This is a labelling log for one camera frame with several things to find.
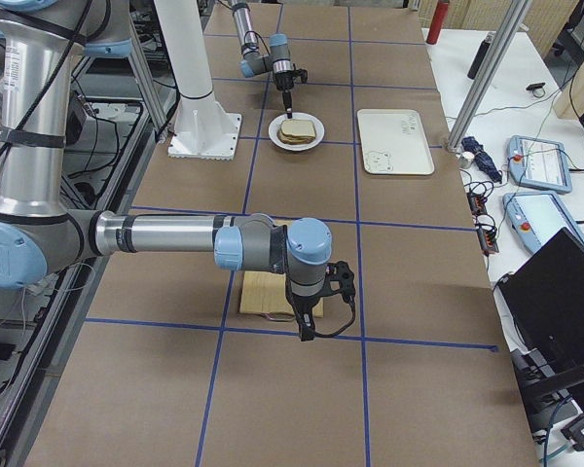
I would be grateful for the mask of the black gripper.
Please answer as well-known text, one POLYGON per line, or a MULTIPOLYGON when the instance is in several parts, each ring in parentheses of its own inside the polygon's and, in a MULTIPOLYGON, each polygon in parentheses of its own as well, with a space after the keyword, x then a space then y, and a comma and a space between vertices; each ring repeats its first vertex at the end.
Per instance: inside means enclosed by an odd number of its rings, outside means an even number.
POLYGON ((286 70, 274 73, 274 83, 276 89, 283 91, 282 100, 287 119, 293 118, 293 101, 291 90, 294 88, 294 72, 286 70))
POLYGON ((317 294, 300 296, 291 290, 286 291, 286 300, 292 306, 299 328, 301 341, 313 341, 315 339, 314 318, 325 316, 323 298, 317 294))

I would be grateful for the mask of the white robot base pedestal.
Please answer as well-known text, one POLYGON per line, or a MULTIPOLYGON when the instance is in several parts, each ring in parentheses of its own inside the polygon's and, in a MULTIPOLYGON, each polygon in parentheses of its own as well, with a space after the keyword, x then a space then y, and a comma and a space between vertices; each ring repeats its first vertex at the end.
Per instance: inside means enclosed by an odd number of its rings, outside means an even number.
POLYGON ((173 158, 230 161, 234 158, 241 115, 218 102, 203 39, 198 3, 155 3, 180 101, 168 154, 173 158))

